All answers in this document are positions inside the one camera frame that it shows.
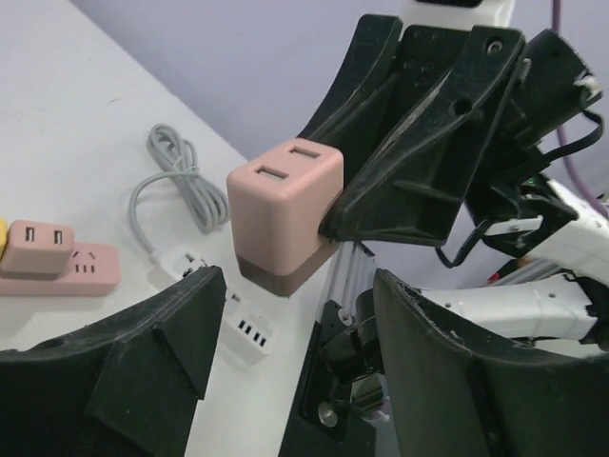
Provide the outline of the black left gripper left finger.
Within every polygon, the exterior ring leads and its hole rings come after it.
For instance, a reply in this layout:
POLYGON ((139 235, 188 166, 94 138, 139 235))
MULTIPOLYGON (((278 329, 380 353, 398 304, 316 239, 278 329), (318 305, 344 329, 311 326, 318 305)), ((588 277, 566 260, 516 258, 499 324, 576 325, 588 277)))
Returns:
POLYGON ((1 354, 5 456, 181 456, 225 305, 217 267, 96 323, 1 354))

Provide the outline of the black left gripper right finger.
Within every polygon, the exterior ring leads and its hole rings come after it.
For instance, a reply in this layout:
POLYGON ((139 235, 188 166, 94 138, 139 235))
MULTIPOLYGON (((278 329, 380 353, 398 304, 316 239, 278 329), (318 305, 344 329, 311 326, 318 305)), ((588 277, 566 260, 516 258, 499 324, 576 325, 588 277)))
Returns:
POLYGON ((530 348, 380 269, 374 309, 404 456, 604 456, 608 359, 530 348))

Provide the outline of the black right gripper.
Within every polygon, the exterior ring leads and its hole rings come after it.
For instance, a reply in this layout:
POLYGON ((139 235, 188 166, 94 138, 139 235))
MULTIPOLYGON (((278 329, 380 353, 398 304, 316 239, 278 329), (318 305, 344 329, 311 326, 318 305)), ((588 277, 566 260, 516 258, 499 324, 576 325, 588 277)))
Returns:
POLYGON ((319 232, 337 241, 440 247, 460 209, 474 227, 540 217, 555 230, 573 213, 542 172, 599 139, 565 147, 541 138, 582 115, 593 123, 591 72, 556 33, 404 27, 365 14, 338 73, 300 136, 339 149, 344 191, 319 232))

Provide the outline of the yellow USB charger plug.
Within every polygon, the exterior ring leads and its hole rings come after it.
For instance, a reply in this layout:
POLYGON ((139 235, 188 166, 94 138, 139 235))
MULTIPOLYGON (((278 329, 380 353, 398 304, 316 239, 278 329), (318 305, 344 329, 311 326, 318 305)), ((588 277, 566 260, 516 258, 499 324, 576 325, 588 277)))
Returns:
POLYGON ((0 258, 3 256, 8 242, 9 225, 4 218, 0 218, 0 258))

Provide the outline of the pink USB charger plug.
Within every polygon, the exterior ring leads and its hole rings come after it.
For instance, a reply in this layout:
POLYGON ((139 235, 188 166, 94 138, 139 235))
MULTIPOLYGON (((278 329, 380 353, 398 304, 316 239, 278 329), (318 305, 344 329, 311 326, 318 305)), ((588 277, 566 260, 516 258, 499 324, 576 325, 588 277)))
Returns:
POLYGON ((71 227, 29 220, 10 224, 1 257, 1 274, 13 278, 55 278, 74 249, 71 227))

